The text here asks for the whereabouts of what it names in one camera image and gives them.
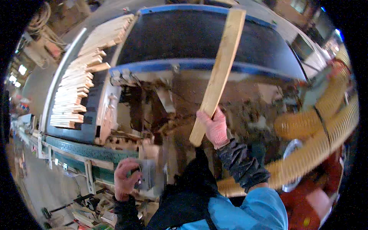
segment wood offcut pile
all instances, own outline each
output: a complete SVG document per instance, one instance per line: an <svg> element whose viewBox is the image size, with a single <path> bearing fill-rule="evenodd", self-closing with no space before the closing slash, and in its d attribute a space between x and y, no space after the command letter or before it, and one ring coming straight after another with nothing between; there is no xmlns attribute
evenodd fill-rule
<svg viewBox="0 0 368 230"><path fill-rule="evenodd" d="M127 30L133 26L133 14L124 15L96 27L81 48L78 58L70 63L62 76L54 99L54 107L50 120L51 126L75 128L75 123L83 123L86 107L81 99L88 97L93 73L110 68L103 62L106 53L103 49L124 42Z"/></svg>

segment concrete floor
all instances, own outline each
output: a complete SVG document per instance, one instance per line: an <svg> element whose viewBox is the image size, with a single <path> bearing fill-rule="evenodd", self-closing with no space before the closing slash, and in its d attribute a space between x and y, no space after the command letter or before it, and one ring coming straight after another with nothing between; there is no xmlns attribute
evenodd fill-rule
<svg viewBox="0 0 368 230"><path fill-rule="evenodd" d="M277 31L281 36L289 41L296 37L298 33L302 33L298 28L293 26L289 21L278 16L272 10L264 5L258 4L251 0L239 0L242 8L247 10L247 14L263 19L267 22L275 20L278 24ZM114 18L122 13L122 9L129 7L130 9L138 9L144 6L150 7L164 4L164 0L106 0L104 4L91 14L85 21L81 22L74 29L63 36L65 42L71 43L81 28L87 27L89 31L97 25ZM306 61L308 64L322 69L325 60L320 52L320 47L311 42L316 52ZM25 86L22 89L22 95L32 100L30 112L40 115L43 111L45 98L51 84L53 74L56 71L56 65L50 65L45 70L35 68L30 74ZM314 70L306 68L309 77L315 74ZM29 194L30 202L36 212L36 219L43 221L40 212L41 207L53 209L70 202L77 196L77 185L72 178L63 175L61 167L54 167L51 171L43 160L36 159L30 152L25 152L25 161L28 169L28 176L24 179L24 188ZM77 177L77 181L81 187L82 195L87 194L86 180L82 176ZM59 215L64 216L64 223L71 221L70 211L60 211Z"/></svg>

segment pink knit glove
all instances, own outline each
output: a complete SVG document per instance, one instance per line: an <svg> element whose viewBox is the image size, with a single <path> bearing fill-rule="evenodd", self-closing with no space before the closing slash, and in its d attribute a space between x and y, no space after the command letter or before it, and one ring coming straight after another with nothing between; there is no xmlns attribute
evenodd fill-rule
<svg viewBox="0 0 368 230"><path fill-rule="evenodd" d="M114 172L115 198L118 201L128 201L129 193L133 191L134 185L142 178L143 174L139 171L134 172L130 177L127 173L138 168L139 164L134 158L121 160Z"/></svg>
<svg viewBox="0 0 368 230"><path fill-rule="evenodd" d="M197 118L206 126L206 137L215 149L227 145L230 141L226 132L226 117L217 107L213 120L203 111L197 111Z"/></svg>

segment black conveyor belt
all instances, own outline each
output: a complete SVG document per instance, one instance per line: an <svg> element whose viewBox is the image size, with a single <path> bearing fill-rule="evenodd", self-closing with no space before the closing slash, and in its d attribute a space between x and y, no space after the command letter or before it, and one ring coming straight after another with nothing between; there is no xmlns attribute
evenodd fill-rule
<svg viewBox="0 0 368 230"><path fill-rule="evenodd" d="M215 59L226 15L205 11L165 11L141 15L117 66L172 58ZM305 80L292 51L274 29L245 21L235 61Z"/></svg>

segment yellow corrugated hose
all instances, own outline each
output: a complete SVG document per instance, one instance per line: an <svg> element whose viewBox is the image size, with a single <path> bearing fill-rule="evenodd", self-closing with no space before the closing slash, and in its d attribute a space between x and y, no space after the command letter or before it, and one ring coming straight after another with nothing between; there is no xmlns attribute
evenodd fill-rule
<svg viewBox="0 0 368 230"><path fill-rule="evenodd" d="M330 81L327 89L315 104L321 117L327 122L339 109L346 92L350 76L348 66L350 61L345 47L342 45L335 59L333 70L329 74ZM278 116L273 124L275 132L285 139L305 139L322 128L322 123L314 108L299 113L284 113Z"/></svg>
<svg viewBox="0 0 368 230"><path fill-rule="evenodd" d="M333 64L334 67L330 74L333 77L323 96L315 105L324 119L328 136L313 108L306 112L283 114L278 117L274 129L281 137L309 139L303 144L303 148L296 150L286 159L266 165L266 169L271 174L268 182L271 188L278 189L283 184L294 181L321 164L343 144L358 124L357 95L350 99L349 105L335 114L343 100L350 76L348 69L350 61L344 46L340 47L335 59L342 63ZM219 181L217 184L219 192L227 197L237 196L242 190L239 184L235 184L234 179L231 178Z"/></svg>
<svg viewBox="0 0 368 230"><path fill-rule="evenodd" d="M326 123L330 143L327 134L321 128L304 143L303 148L296 150L284 160L266 165L266 169L271 173L270 187L280 188L283 184L292 182L321 164L348 138L357 126L358 120L358 96L355 95L348 106Z"/></svg>

